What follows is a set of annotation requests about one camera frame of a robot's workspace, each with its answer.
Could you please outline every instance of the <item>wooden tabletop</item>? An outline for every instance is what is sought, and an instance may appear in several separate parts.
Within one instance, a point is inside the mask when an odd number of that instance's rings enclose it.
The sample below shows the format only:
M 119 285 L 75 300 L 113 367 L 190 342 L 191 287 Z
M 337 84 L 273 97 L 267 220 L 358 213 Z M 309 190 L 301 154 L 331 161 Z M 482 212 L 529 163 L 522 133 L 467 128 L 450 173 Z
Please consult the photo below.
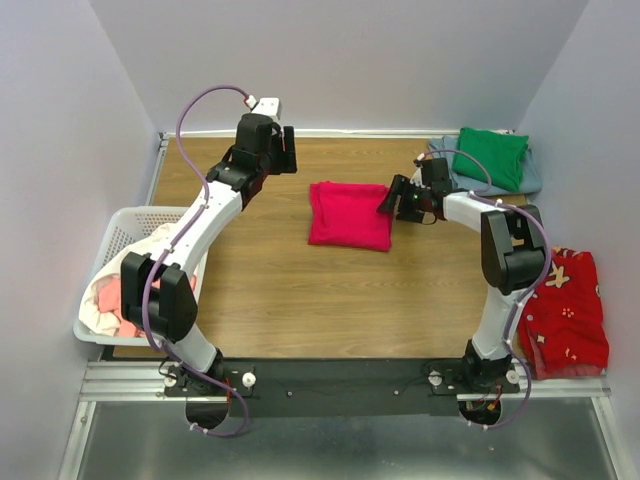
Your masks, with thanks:
M 184 140 L 204 172 L 231 143 Z M 209 250 L 197 320 L 207 338 L 234 357 L 462 355 L 487 291 L 479 234 L 450 222 L 396 221 L 389 253 L 307 244 L 311 183 L 388 185 L 396 173 L 413 174 L 425 143 L 298 139 L 298 173 L 269 177 Z M 172 141 L 153 204 L 188 206 L 199 189 Z

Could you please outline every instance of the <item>laundry basket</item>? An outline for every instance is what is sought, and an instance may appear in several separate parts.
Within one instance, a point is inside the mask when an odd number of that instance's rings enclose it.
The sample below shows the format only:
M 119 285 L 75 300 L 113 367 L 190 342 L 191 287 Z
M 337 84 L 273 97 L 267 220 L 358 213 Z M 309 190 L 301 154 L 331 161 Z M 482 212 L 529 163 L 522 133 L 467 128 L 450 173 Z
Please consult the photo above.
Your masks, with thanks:
M 185 207 L 132 207 L 118 210 L 111 217 L 107 231 L 102 239 L 98 256 L 93 265 L 91 278 L 124 247 L 148 237 L 160 225 L 176 223 L 186 211 Z M 207 254 L 205 253 L 194 272 L 196 286 L 193 294 L 196 302 L 200 298 L 206 263 Z M 98 343 L 100 345 L 149 345 L 146 338 L 111 337 L 93 333 L 79 318 L 75 319 L 73 333 L 84 342 Z

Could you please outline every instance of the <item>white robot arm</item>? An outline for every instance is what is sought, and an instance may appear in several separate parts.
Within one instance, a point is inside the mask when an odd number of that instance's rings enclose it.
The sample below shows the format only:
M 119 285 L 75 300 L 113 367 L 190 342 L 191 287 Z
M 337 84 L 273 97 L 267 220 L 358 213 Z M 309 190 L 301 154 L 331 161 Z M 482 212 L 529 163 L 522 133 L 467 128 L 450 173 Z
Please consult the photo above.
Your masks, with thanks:
M 279 99 L 263 98 L 243 115 L 235 144 L 208 172 L 207 187 L 166 242 L 146 255 L 129 254 L 121 266 L 123 317 L 143 329 L 145 283 L 161 259 L 153 279 L 160 285 L 151 288 L 148 298 L 153 336 L 196 371 L 218 380 L 223 380 L 222 354 L 195 324 L 198 306 L 189 279 L 222 229 L 260 192 L 265 178 L 296 172 L 294 130 L 280 127 L 280 111 Z M 179 241 L 175 232 L 182 234 Z
M 495 384 L 510 368 L 511 341 L 520 315 L 545 268 L 540 214 L 533 205 L 502 208 L 499 202 L 454 188 L 444 158 L 423 160 L 421 156 L 415 164 L 419 168 L 411 179 L 394 177 L 378 211 L 389 213 L 397 208 L 398 220 L 417 223 L 429 212 L 436 221 L 454 221 L 480 233 L 487 300 L 461 368 L 451 377 L 462 378 L 466 385 Z M 516 246 L 512 239 L 521 243 Z

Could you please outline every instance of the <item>white wall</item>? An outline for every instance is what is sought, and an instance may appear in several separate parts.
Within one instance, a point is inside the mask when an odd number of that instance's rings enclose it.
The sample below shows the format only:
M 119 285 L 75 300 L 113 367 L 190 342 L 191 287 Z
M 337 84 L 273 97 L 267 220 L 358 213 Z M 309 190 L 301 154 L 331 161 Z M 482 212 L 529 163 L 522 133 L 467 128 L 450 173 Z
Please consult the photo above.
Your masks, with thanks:
M 611 345 L 614 408 L 640 467 L 640 3 L 591 0 L 519 131 L 555 244 L 594 253 Z
M 174 131 L 216 83 L 279 96 L 299 128 L 515 128 L 586 0 L 91 3 L 156 128 Z M 235 127 L 238 99 L 211 102 L 187 130 Z
M 72 319 L 157 136 L 87 0 L 0 7 L 0 478 L 57 478 L 87 355 Z

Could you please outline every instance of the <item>green cloth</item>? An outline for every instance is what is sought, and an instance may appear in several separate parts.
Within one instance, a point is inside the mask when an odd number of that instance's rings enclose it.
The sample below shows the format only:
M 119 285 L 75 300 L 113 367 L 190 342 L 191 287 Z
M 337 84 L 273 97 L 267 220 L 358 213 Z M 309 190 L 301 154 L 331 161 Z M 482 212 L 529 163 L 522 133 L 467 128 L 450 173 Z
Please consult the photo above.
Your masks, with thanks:
M 522 182 L 522 160 L 528 141 L 528 136 L 501 135 L 464 127 L 458 137 L 458 150 L 475 157 L 487 169 L 495 186 L 517 192 Z M 487 181 L 482 170 L 459 153 L 453 158 L 452 169 L 460 175 Z

